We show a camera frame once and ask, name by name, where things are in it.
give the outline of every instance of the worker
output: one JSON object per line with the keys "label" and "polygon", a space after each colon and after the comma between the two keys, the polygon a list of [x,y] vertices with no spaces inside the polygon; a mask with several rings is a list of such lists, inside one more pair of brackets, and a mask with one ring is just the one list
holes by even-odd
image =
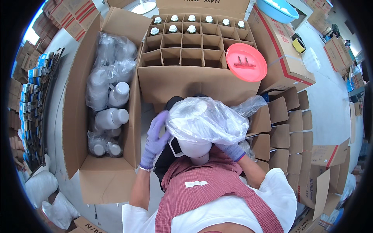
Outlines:
{"label": "worker", "polygon": [[[209,161],[193,165],[177,158],[162,178],[165,191],[159,208],[148,212],[150,173],[170,138],[159,137],[169,112],[151,122],[129,204],[122,206],[124,233],[287,233],[295,219],[297,201],[284,172],[267,174],[238,146],[215,144]],[[239,178],[244,172],[251,186]]]}

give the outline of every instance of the hand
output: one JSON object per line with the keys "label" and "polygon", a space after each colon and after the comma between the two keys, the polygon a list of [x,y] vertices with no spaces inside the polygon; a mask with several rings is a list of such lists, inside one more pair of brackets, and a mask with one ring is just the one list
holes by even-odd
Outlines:
{"label": "hand", "polygon": [[235,162],[239,161],[246,154],[238,143],[233,145],[215,145]]}
{"label": "hand", "polygon": [[152,169],[154,159],[160,154],[166,145],[171,134],[166,131],[164,135],[159,138],[162,125],[166,121],[169,112],[167,110],[160,112],[150,124],[150,129],[146,137],[145,150],[141,157],[140,167],[144,169]]}

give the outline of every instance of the roll of tape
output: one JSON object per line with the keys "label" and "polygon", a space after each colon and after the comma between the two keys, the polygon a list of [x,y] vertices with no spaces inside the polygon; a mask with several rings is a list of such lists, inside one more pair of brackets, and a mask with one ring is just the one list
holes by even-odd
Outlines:
{"label": "roll of tape", "polygon": [[296,38],[295,40],[293,40],[293,46],[298,51],[298,53],[303,53],[305,51],[304,43],[299,38]]}

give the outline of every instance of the red plastic lid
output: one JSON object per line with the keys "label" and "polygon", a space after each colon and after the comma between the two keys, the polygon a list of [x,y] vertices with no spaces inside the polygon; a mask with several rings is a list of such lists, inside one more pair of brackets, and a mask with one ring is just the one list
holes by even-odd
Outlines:
{"label": "red plastic lid", "polygon": [[[242,63],[246,63],[246,57],[247,62],[255,67],[235,65],[235,63],[239,63],[238,57]],[[227,50],[226,60],[232,73],[246,82],[258,82],[267,75],[267,63],[263,55],[248,44],[231,45]]]}

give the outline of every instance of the gray floor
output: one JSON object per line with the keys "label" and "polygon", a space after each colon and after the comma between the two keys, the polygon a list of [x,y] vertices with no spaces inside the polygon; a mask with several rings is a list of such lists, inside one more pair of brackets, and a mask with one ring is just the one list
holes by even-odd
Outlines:
{"label": "gray floor", "polygon": [[[108,7],[101,0],[94,0],[96,7],[105,17]],[[132,9],[137,2],[131,3],[125,9]],[[247,9],[247,19],[252,4]],[[145,14],[147,17],[158,14],[158,9]],[[323,42],[315,29],[306,23],[299,29],[300,36],[304,39],[307,47],[312,47],[321,61],[321,69],[315,73],[316,84],[307,88],[313,118],[313,140],[315,145],[339,144],[350,137],[350,110],[348,105],[348,94],[341,76],[332,70],[328,58],[322,48]],[[103,230],[114,233],[122,232],[121,206],[124,203],[96,205],[97,219],[95,219],[95,207],[86,205],[82,201],[79,184],[79,173],[77,172],[71,180],[66,175],[62,151],[62,110],[63,93],[67,76],[78,48],[76,42],[65,30],[60,30],[53,38],[47,51],[55,51],[61,46],[65,47],[61,62],[61,70],[54,86],[51,98],[51,107],[48,113],[48,150],[50,157],[50,171],[55,174],[59,182],[59,189],[66,198],[76,207],[82,216]],[[151,104],[142,103],[141,116],[141,149],[143,150],[147,129],[150,126],[154,113]],[[357,164],[357,158],[362,144],[363,123],[362,117],[357,117],[356,140],[351,144],[350,171]],[[150,205],[149,211],[153,213],[158,208],[163,192],[159,188],[159,182],[154,173],[151,173],[150,182]]]}

